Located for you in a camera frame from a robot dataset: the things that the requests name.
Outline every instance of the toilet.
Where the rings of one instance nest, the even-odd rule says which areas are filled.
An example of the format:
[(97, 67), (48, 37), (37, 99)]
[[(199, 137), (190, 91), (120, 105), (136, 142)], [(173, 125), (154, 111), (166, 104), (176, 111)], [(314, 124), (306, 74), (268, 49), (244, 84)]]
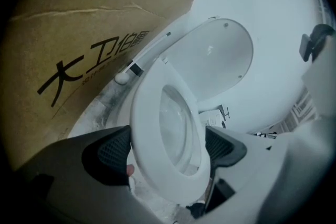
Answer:
[(242, 25), (209, 19), (162, 52), (127, 95), (117, 126), (131, 126), (131, 155), (164, 199), (187, 205), (205, 192), (210, 159), (197, 103), (238, 83), (252, 55)]

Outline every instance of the toilet seat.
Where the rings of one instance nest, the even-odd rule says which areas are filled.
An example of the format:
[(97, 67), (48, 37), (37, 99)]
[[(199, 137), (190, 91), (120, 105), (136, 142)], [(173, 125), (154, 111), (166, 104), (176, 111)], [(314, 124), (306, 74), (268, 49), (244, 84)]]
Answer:
[[(185, 129), (185, 147), (175, 164), (166, 151), (160, 129), (160, 104), (165, 87), (175, 89), (190, 112), (190, 124)], [(210, 176), (210, 160), (205, 149), (205, 130), (201, 126), (195, 97), (182, 77), (166, 60), (163, 62), (158, 58), (144, 75), (134, 95), (130, 125), (135, 159), (148, 184), (163, 198), (177, 204), (187, 205), (199, 199), (205, 192)], [(190, 161), (193, 141), (198, 142), (195, 138), (199, 139), (201, 157), (198, 170), (189, 176), (183, 174), (183, 171)]]

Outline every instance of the cardboard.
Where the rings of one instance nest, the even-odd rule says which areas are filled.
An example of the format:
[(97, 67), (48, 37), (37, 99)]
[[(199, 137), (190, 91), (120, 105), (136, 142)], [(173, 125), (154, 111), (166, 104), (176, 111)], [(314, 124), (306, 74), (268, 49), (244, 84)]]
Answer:
[(20, 0), (1, 46), (1, 134), (19, 168), (193, 0)]

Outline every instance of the gray plastic part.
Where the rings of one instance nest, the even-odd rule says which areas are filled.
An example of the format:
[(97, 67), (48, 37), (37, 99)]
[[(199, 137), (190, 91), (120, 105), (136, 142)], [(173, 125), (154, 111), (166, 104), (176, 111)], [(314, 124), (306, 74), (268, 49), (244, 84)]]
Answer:
[(323, 51), (302, 79), (320, 116), (336, 116), (336, 34), (326, 38)]
[(121, 127), (97, 131), (49, 145), (17, 171), (25, 182), (38, 174), (54, 177), (40, 203), (62, 223), (161, 223), (131, 194), (129, 186), (107, 186), (89, 175), (83, 150)]
[(292, 133), (281, 134), (275, 140), (255, 139), (260, 144), (266, 140), (274, 142), (270, 151), (262, 150), (265, 145), (257, 150), (255, 136), (235, 133), (238, 140), (245, 140), (248, 153), (254, 155), (250, 159), (247, 153), (236, 165), (216, 170), (215, 181), (223, 179), (231, 187), (235, 186), (236, 193), (196, 223), (216, 224), (225, 220), (225, 223), (254, 224), (286, 220), (307, 201), (330, 168), (336, 154), (335, 130), (335, 118), (320, 119), (299, 126)]

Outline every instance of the white ceramic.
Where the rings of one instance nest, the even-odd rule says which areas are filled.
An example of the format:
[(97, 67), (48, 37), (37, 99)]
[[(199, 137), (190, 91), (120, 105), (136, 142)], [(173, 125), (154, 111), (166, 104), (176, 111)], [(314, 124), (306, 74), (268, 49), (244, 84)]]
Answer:
[[(161, 58), (143, 76), (130, 118), (135, 159), (149, 185), (163, 198), (186, 205), (200, 198), (210, 175), (196, 99)], [(190, 164), (198, 170), (186, 175)]]

